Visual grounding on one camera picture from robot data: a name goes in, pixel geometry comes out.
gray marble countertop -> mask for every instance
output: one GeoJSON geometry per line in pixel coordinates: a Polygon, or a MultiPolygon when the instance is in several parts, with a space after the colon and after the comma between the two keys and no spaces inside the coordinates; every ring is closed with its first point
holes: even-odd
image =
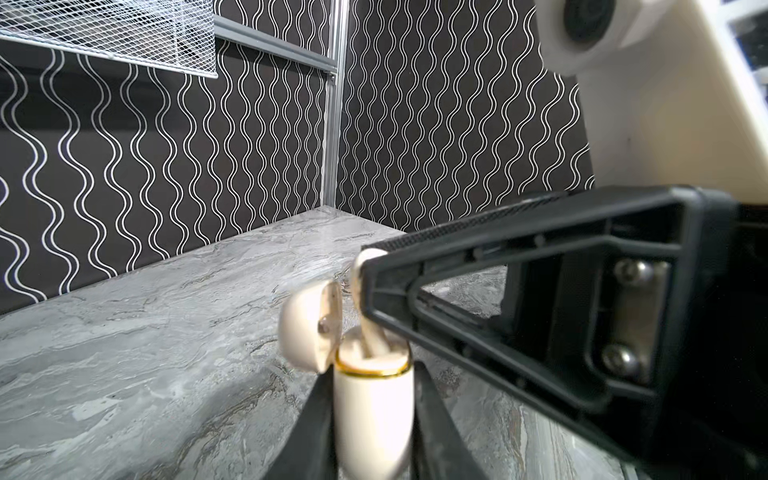
{"type": "MultiPolygon", "coordinates": [[[[283,299],[344,280],[360,246],[397,233],[321,207],[3,316],[0,478],[259,478],[314,382],[278,352],[283,299]]],[[[465,280],[436,291],[500,298],[502,274],[465,280]]],[[[489,478],[623,478],[608,454],[415,354],[489,478]]]]}

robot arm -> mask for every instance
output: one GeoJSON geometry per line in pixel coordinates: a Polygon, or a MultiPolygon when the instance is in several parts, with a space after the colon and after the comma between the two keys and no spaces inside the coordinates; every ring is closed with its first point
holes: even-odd
{"type": "Polygon", "coordinates": [[[752,72],[768,65],[750,67],[735,38],[766,28],[766,11],[764,0],[536,1],[545,66],[578,79],[597,186],[688,184],[768,204],[768,75],[752,72]]]}

